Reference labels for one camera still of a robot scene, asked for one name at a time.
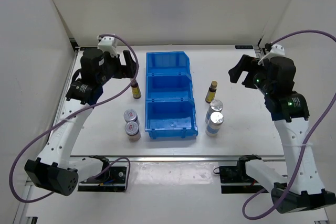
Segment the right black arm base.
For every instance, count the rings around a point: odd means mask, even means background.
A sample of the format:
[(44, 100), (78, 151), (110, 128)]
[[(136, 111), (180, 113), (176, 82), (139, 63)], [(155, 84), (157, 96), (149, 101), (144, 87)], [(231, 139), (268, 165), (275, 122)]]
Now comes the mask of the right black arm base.
[(258, 155), (244, 155), (238, 158), (235, 165), (219, 165), (213, 169), (219, 175), (222, 194), (253, 194), (264, 189), (271, 193), (272, 183), (260, 183), (256, 177), (250, 177), (246, 172), (246, 163), (251, 161), (264, 161)]

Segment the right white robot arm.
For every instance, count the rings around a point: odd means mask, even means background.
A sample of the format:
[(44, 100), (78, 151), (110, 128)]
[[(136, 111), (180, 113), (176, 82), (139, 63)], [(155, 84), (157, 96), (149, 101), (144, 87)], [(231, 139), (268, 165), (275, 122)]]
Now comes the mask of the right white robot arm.
[(325, 189), (312, 147), (308, 145), (315, 128), (309, 127), (306, 99), (293, 90), (294, 62), (284, 56), (259, 60), (243, 55), (229, 70), (230, 81), (237, 83), (243, 72), (247, 73), (243, 86), (258, 89), (264, 95), (266, 109), (280, 136), (287, 168), (287, 176), (282, 176), (257, 155), (239, 158), (236, 177), (242, 182), (254, 179), (271, 195), (271, 209), (254, 218), (261, 219), (274, 210), (285, 214), (334, 205), (335, 193)]

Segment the red-label spice jar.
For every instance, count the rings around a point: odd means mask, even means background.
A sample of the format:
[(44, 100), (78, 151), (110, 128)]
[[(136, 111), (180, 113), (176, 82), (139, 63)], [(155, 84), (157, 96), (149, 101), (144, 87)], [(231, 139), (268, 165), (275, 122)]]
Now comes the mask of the red-label spice jar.
[(127, 109), (123, 114), (123, 118), (126, 123), (135, 122), (138, 125), (140, 124), (138, 114), (134, 109)]
[(127, 122), (124, 129), (130, 141), (135, 142), (141, 138), (141, 132), (137, 122)]

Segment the silver-cap salt shaker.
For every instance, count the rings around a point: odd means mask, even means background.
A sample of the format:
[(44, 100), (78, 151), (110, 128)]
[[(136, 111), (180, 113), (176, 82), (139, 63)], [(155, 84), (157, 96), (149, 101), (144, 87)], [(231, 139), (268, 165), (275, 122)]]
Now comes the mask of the silver-cap salt shaker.
[(221, 112), (213, 112), (207, 122), (205, 133), (208, 136), (216, 136), (224, 122), (224, 116)]
[(208, 120), (211, 116), (212, 113), (214, 112), (222, 112), (223, 110), (223, 103), (220, 100), (214, 99), (213, 101), (210, 102), (206, 117), (205, 117), (205, 123), (208, 123)]

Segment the brown sauce bottle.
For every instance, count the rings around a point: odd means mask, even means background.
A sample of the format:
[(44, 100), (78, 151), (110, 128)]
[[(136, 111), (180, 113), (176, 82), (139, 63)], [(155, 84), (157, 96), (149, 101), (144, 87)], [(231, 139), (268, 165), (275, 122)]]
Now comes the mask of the brown sauce bottle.
[(134, 99), (139, 99), (141, 97), (141, 91), (139, 84), (136, 80), (131, 83), (132, 96)]
[(205, 97), (205, 101), (207, 103), (211, 103), (214, 99), (215, 99), (215, 94), (216, 94), (216, 91), (217, 91), (217, 81), (212, 81), (209, 88), (208, 88), (208, 92), (207, 92), (207, 95)]

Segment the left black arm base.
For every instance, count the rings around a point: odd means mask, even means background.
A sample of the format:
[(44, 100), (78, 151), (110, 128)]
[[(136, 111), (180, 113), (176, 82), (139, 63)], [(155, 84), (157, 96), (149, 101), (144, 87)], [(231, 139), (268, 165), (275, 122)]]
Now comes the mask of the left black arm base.
[(99, 175), (94, 175), (80, 182), (80, 192), (108, 192), (125, 193), (128, 189), (131, 162), (127, 157), (119, 157), (115, 161), (109, 161), (107, 157), (91, 155), (95, 161), (102, 164)]

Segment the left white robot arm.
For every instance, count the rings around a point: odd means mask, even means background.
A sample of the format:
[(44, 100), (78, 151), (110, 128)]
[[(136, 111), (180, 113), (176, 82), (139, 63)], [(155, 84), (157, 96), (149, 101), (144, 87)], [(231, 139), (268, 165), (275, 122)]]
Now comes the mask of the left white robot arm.
[(112, 78), (134, 78), (137, 64), (128, 50), (123, 55), (124, 65), (119, 55), (98, 48), (84, 50), (59, 122), (37, 158), (25, 164), (24, 169), (36, 187), (68, 196), (80, 182), (104, 183), (112, 178), (107, 158), (91, 155), (71, 164), (70, 156), (86, 119), (103, 94), (103, 86)]

